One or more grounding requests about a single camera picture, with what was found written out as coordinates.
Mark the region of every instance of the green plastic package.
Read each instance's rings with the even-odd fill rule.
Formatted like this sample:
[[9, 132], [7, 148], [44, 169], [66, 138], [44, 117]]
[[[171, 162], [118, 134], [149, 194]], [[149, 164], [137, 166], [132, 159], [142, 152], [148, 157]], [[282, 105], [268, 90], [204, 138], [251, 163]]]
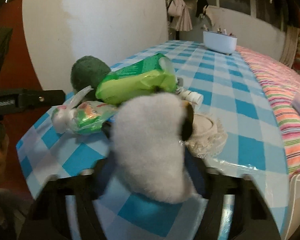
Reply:
[[160, 67], [159, 59], [162, 57], [165, 56], [156, 54], [110, 72], [99, 84], [96, 98], [107, 104], [118, 105], [131, 98], [150, 95], [157, 87], [173, 93], [177, 88], [176, 77]]

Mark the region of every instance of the white container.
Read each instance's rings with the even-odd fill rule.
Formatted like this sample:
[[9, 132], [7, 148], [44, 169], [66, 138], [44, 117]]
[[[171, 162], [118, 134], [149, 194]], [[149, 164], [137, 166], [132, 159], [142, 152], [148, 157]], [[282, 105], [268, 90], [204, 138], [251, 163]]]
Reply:
[[237, 46], [237, 38], [222, 33], [204, 31], [203, 43], [208, 49], [224, 54], [232, 54]]

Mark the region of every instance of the plastic bag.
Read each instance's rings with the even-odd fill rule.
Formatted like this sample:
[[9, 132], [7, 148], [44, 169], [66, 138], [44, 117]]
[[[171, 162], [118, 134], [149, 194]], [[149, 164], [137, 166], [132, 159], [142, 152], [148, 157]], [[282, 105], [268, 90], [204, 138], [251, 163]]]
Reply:
[[150, 95], [159, 87], [173, 93], [177, 88], [176, 77], [159, 64], [162, 54], [139, 61], [131, 66], [110, 72], [99, 84], [96, 98], [111, 105], [118, 105], [131, 98]]
[[98, 101], [87, 101], [76, 107], [92, 90], [91, 86], [79, 91], [69, 105], [57, 106], [51, 116], [51, 121], [57, 133], [66, 130], [78, 134], [91, 134], [101, 131], [102, 124], [117, 112], [115, 106]]

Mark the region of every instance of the gray fuzzy object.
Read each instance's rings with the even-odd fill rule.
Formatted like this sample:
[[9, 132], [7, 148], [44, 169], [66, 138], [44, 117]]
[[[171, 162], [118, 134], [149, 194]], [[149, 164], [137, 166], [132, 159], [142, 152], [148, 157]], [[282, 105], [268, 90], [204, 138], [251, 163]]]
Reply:
[[169, 93], [134, 98], [119, 109], [113, 150], [133, 191], [167, 203], [191, 196], [193, 185], [179, 142], [185, 116], [182, 101]]

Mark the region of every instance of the striped bedsheet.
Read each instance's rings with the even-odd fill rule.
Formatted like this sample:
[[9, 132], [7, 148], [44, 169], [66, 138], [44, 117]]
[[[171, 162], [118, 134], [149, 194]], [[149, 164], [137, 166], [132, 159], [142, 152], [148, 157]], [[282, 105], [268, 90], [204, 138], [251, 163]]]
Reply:
[[300, 75], [271, 57], [240, 46], [236, 50], [255, 74], [274, 111], [292, 177], [300, 173], [300, 115], [291, 106], [295, 94], [300, 93]]

